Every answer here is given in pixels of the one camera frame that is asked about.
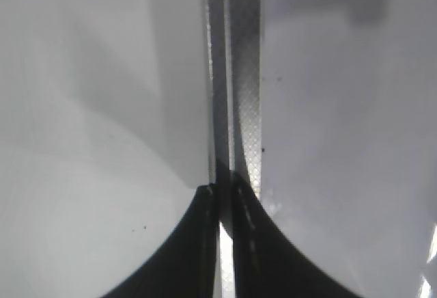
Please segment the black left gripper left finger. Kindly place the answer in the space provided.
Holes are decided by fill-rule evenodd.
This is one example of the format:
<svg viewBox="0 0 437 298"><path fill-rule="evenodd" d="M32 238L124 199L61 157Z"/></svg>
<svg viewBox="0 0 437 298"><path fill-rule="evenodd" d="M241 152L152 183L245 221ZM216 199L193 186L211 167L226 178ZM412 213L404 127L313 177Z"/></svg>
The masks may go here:
<svg viewBox="0 0 437 298"><path fill-rule="evenodd" d="M216 185L199 186L168 239L132 275L104 296L212 297L218 209Z"/></svg>

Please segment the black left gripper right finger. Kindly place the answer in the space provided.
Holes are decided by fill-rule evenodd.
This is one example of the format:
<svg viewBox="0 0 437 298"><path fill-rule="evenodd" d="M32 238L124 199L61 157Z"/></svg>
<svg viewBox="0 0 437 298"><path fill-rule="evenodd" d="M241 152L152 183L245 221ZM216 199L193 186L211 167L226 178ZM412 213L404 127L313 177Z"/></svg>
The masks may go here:
<svg viewBox="0 0 437 298"><path fill-rule="evenodd" d="M250 184L231 186L237 297L356 297L305 257L264 210Z"/></svg>

